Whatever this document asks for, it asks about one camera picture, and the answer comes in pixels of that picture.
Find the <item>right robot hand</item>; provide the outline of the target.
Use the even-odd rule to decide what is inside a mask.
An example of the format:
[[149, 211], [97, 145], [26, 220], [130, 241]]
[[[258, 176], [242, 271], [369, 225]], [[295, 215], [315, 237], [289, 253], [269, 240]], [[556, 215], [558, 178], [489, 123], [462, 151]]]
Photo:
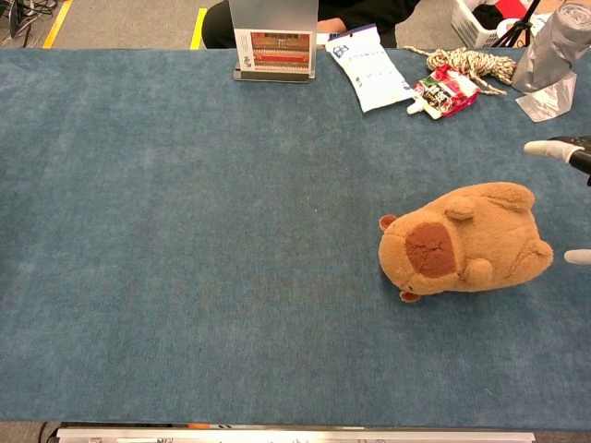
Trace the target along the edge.
[[545, 140], [526, 142], [524, 151], [531, 155], [547, 156], [561, 160], [587, 175], [590, 186], [590, 136], [559, 136]]

